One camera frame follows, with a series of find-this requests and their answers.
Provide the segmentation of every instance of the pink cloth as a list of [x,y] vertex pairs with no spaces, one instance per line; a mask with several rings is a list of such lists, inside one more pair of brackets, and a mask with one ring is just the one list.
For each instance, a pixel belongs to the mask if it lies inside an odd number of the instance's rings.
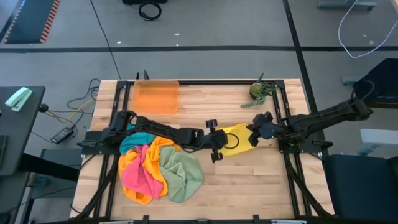
[[155,180],[142,165],[148,148],[149,146],[134,147],[134,151],[136,151],[139,156],[137,156],[123,172],[122,183],[130,190],[159,199],[160,193],[163,190],[163,184]]

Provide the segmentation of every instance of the black chair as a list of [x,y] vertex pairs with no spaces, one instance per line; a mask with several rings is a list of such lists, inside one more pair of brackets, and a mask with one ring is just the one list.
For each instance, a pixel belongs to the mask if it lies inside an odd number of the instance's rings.
[[398,157],[331,155],[325,175],[339,217],[398,221]]

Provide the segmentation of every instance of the microfiber towel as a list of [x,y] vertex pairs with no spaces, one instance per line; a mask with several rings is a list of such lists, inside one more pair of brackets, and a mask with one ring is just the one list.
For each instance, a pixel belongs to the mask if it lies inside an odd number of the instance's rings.
[[[247,125],[248,124],[237,124],[233,127],[221,128],[225,131],[225,133],[235,134],[239,138],[239,144],[234,149],[227,149],[223,147],[218,152],[222,153],[223,156],[233,156],[241,152],[246,152],[250,149],[254,149],[254,147],[249,142],[249,137],[252,134],[252,131],[248,130],[248,128],[246,127]],[[227,147],[234,147],[238,143],[236,137],[231,134],[227,135],[227,138]]]
[[160,196],[167,194],[166,180],[163,178],[163,175],[160,172],[159,164],[160,148],[164,146],[172,146],[178,150],[178,146],[174,144],[172,140],[157,136],[146,151],[144,163],[142,164],[146,171],[148,171],[148,173],[150,173],[155,180],[163,184],[163,190],[161,191]]
[[127,166],[122,175],[122,183],[129,190],[159,199],[163,184],[146,171],[142,163],[149,146],[136,146],[134,151],[138,156]]
[[133,190],[128,189],[126,186],[123,185],[123,174],[127,167],[138,157],[138,153],[134,152],[134,150],[129,150],[125,155],[121,155],[119,158],[119,178],[122,182],[123,193],[126,197],[131,199],[133,202],[137,202],[143,205],[148,204],[153,197],[149,195],[144,195],[139,192],[135,192]]
[[169,199],[182,203],[188,200],[204,181],[198,159],[194,155],[176,152],[174,147],[163,147],[160,171],[167,182]]
[[[127,129],[130,130],[134,127],[135,125],[129,124]],[[128,150],[134,149],[135,146],[150,145],[155,138],[155,135],[145,132],[137,132],[127,136],[120,144],[120,154],[126,154]]]

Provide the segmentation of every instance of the concrete floor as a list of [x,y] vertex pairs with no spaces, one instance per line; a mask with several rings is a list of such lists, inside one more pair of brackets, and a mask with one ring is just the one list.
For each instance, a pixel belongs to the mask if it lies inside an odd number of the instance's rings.
[[[289,25],[280,0],[170,0],[162,6],[158,21],[142,21],[134,6],[121,0],[93,0],[99,19],[112,47],[172,47],[267,45],[294,46]],[[289,0],[301,46],[339,46],[337,28],[345,10],[319,10],[317,0]],[[353,11],[342,28],[342,39],[349,46],[372,47],[388,33],[398,19],[390,1],[378,0],[373,11]],[[6,23],[16,0],[0,2],[0,26]],[[398,30],[386,42],[398,46]],[[90,0],[62,1],[49,38],[44,44],[5,45],[0,48],[107,47]],[[349,98],[351,88],[341,84],[342,76],[365,75],[385,58],[398,52],[375,52],[367,57],[351,59],[345,52],[304,52],[305,64],[318,109]],[[151,78],[301,78],[294,51],[174,51],[115,52],[122,78],[135,78],[146,69]],[[86,93],[92,78],[117,79],[111,55],[107,52],[76,53],[0,53],[1,85],[43,85],[44,103],[51,110],[67,110],[66,102]],[[79,106],[86,100],[76,102]],[[85,111],[91,112],[94,105]],[[355,154],[362,146],[360,128],[397,129],[394,110],[375,109],[368,121],[342,123],[325,130],[326,140],[335,146],[330,153]],[[75,148],[90,126],[90,115],[78,123],[79,133],[55,146],[31,136],[26,151],[38,156],[41,149]],[[65,125],[39,114],[33,130],[49,139]],[[385,147],[372,156],[398,155]],[[68,218],[70,198],[43,199],[35,202],[31,218],[38,222]]]

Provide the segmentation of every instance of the orange plastic bin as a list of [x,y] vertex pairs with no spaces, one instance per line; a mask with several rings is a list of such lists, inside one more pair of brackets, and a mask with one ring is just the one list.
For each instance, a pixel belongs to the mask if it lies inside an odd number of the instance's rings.
[[173,80],[137,80],[130,109],[137,114],[174,114],[179,86],[179,82]]

